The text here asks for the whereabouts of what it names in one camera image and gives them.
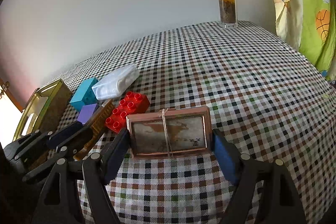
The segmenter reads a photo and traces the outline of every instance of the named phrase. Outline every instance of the wooden door frame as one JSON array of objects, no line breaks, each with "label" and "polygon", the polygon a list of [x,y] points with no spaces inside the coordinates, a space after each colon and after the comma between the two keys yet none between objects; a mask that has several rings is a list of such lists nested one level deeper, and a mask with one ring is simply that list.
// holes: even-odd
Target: wooden door frame
[{"label": "wooden door frame", "polygon": [[[5,82],[0,78],[0,86],[1,89],[4,90],[3,85],[5,85]],[[12,101],[12,103],[16,106],[16,108],[22,112],[23,111],[23,107],[20,105],[20,103],[15,99],[15,97],[13,96],[13,94],[10,92],[11,87],[7,88],[7,90],[4,90],[5,94],[8,96],[8,98]]]}]

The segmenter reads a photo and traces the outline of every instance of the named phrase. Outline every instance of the string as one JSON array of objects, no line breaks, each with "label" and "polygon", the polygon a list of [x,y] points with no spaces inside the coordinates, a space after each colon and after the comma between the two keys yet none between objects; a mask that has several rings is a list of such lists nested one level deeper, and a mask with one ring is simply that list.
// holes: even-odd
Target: string
[{"label": "string", "polygon": [[165,132],[165,138],[166,138],[167,155],[168,155],[168,159],[170,159],[170,151],[172,151],[172,149],[171,149],[171,145],[170,145],[170,141],[168,137],[168,131],[167,131],[167,124],[166,124],[166,117],[165,117],[166,111],[167,109],[162,110],[162,122],[163,122],[163,130]]}]

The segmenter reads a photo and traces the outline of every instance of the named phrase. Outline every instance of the silver screw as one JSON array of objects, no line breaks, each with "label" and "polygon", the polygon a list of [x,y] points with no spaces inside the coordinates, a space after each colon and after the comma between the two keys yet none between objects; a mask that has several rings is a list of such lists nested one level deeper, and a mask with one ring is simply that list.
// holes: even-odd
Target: silver screw
[{"label": "silver screw", "polygon": [[65,163],[65,158],[61,158],[57,161],[57,164],[62,165]]},{"label": "silver screw", "polygon": [[93,160],[99,159],[99,157],[100,157],[100,154],[99,154],[99,153],[92,153],[92,154],[91,154],[91,158],[92,158]]},{"label": "silver screw", "polygon": [[284,162],[283,162],[281,159],[276,159],[276,160],[275,160],[275,164],[276,164],[276,165],[281,166],[281,165],[283,165],[283,163],[284,163]]},{"label": "silver screw", "polygon": [[245,153],[241,154],[240,157],[241,157],[242,160],[249,160],[250,159],[250,155],[249,154],[245,154]]}]

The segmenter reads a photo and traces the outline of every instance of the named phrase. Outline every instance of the colorful fabric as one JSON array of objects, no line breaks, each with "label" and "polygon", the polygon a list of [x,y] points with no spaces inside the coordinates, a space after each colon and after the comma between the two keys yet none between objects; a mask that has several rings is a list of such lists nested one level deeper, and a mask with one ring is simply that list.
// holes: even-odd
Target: colorful fabric
[{"label": "colorful fabric", "polygon": [[327,76],[334,57],[334,0],[274,0],[277,35]]},{"label": "colorful fabric", "polygon": [[[323,216],[336,197],[336,90],[300,53],[250,22],[233,30],[202,23],[116,46],[56,78],[75,92],[84,79],[131,63],[140,77],[129,90],[148,96],[149,111],[208,106],[212,128],[241,152],[285,162],[309,224]],[[77,116],[68,105],[58,129]],[[111,132],[104,134],[91,152],[111,140]],[[83,181],[78,189],[86,223],[93,223]],[[218,223],[235,188],[213,154],[174,160],[127,154],[106,189],[122,223]]]}]

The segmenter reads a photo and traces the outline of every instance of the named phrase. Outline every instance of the purple block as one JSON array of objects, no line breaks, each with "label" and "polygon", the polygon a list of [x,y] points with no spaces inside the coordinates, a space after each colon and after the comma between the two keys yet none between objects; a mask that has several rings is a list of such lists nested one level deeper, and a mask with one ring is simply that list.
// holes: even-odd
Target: purple block
[{"label": "purple block", "polygon": [[91,118],[91,116],[95,113],[97,108],[98,108],[98,104],[82,106],[81,112],[79,113],[77,117],[77,121],[81,122],[82,124],[85,124]]}]

